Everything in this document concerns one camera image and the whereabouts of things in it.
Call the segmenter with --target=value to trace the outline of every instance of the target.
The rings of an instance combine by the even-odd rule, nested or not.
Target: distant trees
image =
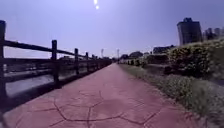
[[[140,51],[136,51],[136,52],[132,52],[130,55],[129,55],[129,58],[132,58],[132,59],[135,59],[135,58],[139,58],[143,56],[143,53],[140,52]]]
[[[121,55],[121,57],[120,57],[120,59],[124,59],[124,60],[126,60],[126,59],[128,59],[128,58],[129,58],[128,54],[123,54],[123,55]]]

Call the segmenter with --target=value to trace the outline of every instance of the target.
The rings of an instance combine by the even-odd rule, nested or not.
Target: green grass
[[[135,66],[120,65],[128,73],[159,88],[185,108],[224,128],[224,87],[179,75],[155,75]]]

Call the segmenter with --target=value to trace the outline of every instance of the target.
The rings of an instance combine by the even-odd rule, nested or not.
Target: building
[[[203,40],[213,40],[215,39],[217,36],[215,33],[213,33],[212,28],[208,28],[207,30],[205,30],[205,32],[203,33]]]
[[[224,27],[221,30],[221,36],[224,37]]]
[[[185,18],[177,24],[180,45],[202,41],[201,26],[198,21],[192,21],[191,18]]]
[[[167,53],[167,51],[169,49],[174,48],[175,46],[171,45],[171,46],[165,46],[165,47],[154,47],[153,48],[153,54],[163,54],[163,53]]]
[[[221,36],[221,29],[220,28],[215,28],[214,32],[215,32],[216,37],[219,38]]]

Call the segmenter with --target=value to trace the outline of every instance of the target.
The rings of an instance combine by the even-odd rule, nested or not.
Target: stamped concrete
[[[112,64],[4,115],[11,128],[201,128],[154,86]]]

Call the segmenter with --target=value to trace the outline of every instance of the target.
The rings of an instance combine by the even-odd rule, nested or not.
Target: utility pole
[[[103,58],[104,49],[101,49],[101,57]]]
[[[118,63],[119,63],[119,49],[117,49],[117,61],[118,61]]]

